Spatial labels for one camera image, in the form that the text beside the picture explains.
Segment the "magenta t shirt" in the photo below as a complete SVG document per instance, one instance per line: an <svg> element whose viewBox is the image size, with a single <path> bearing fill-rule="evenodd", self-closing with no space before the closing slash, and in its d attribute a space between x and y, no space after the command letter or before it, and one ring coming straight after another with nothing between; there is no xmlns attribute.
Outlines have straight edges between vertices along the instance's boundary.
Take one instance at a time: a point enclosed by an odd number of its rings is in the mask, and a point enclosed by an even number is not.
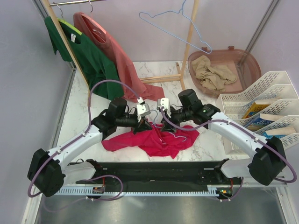
<svg viewBox="0 0 299 224"><path fill-rule="evenodd" d="M134 134L129 131L117 135L108 140L103 140L103 147L110 152L114 152L126 147L139 147L148 156L165 157L170 156L175 158L180 151L186 150L194 145L199 137L199 132L176 130L175 133L162 132L161 124L152 125L151 130L143 131Z"/></svg>

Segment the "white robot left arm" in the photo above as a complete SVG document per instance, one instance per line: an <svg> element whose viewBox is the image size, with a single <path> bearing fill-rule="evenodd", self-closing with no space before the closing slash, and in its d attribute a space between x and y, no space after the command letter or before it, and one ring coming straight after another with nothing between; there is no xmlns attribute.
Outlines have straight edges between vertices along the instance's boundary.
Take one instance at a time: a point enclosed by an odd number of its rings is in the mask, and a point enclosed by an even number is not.
<svg viewBox="0 0 299 224"><path fill-rule="evenodd" d="M36 186L46 197L56 194L64 185L80 180L99 183L103 173L90 162L71 165L73 159L93 145L116 132L118 127L130 127L134 133L152 129L146 116L150 107L140 100L134 113L126 111L127 101L116 98L97 117L90 119L84 131L50 150L38 149L34 152L28 170L31 186Z"/></svg>

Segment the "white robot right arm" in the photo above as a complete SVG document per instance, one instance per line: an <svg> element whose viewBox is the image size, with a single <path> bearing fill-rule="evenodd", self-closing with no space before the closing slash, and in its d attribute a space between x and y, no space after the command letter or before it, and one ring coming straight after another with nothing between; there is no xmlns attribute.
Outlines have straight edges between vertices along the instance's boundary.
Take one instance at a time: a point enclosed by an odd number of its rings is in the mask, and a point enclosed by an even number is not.
<svg viewBox="0 0 299 224"><path fill-rule="evenodd" d="M277 179L286 167L286 156L282 141L277 137L266 138L231 120L212 104L202 104L192 89L179 93L180 109L170 106L167 98L157 101L157 109L162 113L164 127L180 129L180 124L193 121L199 127L213 131L238 146L248 159L224 159L214 171L218 183L226 183L230 178L252 177L258 183L268 186Z"/></svg>

